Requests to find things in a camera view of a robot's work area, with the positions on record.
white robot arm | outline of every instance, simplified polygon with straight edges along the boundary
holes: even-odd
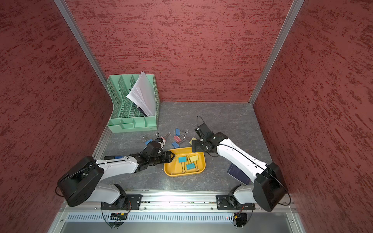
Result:
[[[192,141],[192,152],[214,152],[225,157],[243,171],[253,184],[235,187],[229,194],[229,202],[236,209],[245,203],[257,203],[271,212],[287,193],[280,168],[254,158],[237,147],[221,132],[214,134],[205,123],[198,126],[200,140]]]
[[[121,209],[126,204],[126,193],[118,184],[107,185],[100,182],[108,177],[136,173],[159,163],[170,163],[175,154],[162,151],[166,140],[159,137],[148,143],[143,151],[129,156],[105,160],[94,160],[87,156],[65,173],[58,181],[69,206],[77,206],[85,201],[99,201]]]

gray marble surface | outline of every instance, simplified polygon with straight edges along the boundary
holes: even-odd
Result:
[[[261,134],[253,107],[246,103],[190,103],[162,102],[160,106],[158,132],[161,136],[170,132],[164,151],[172,149],[175,128],[189,130],[188,137],[198,138],[196,116],[200,115],[214,132],[227,135],[234,144],[257,159],[270,163],[271,157]],[[143,135],[156,138],[155,131],[113,133],[105,148],[106,155],[129,155],[140,152],[144,147]],[[189,147],[184,142],[180,147]],[[227,174],[231,164],[223,157],[213,158],[205,153],[206,169],[196,175],[169,177],[163,171],[163,164],[148,167],[134,174],[122,174],[103,180],[104,183],[118,183],[124,189],[158,189],[183,191],[229,191],[240,184]]]

black mounting plate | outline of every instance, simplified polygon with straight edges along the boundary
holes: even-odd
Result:
[[[216,205],[218,210],[237,210],[231,207],[229,203],[229,196],[228,195],[216,195]],[[255,210],[254,203],[245,203],[243,204],[243,210]]]
[[[129,202],[131,202],[131,206],[132,206],[131,210],[139,210],[139,207],[141,204],[141,198],[142,198],[142,195],[140,194],[127,195],[127,205],[128,205],[126,206],[127,209],[129,210]],[[106,202],[102,203],[102,209],[103,210],[118,210],[118,208],[115,205],[108,204]]]

red textured wall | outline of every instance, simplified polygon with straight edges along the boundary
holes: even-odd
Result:
[[[47,232],[58,178],[92,155],[112,104],[53,0],[0,16],[0,229]]]
[[[373,232],[372,19],[306,0],[254,104],[307,233]]]
[[[248,101],[292,0],[67,0],[106,77],[154,73],[162,101]]]

stack of paper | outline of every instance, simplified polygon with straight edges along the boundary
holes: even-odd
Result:
[[[141,108],[147,116],[155,116],[156,97],[154,88],[146,77],[145,72],[141,72],[127,98]]]

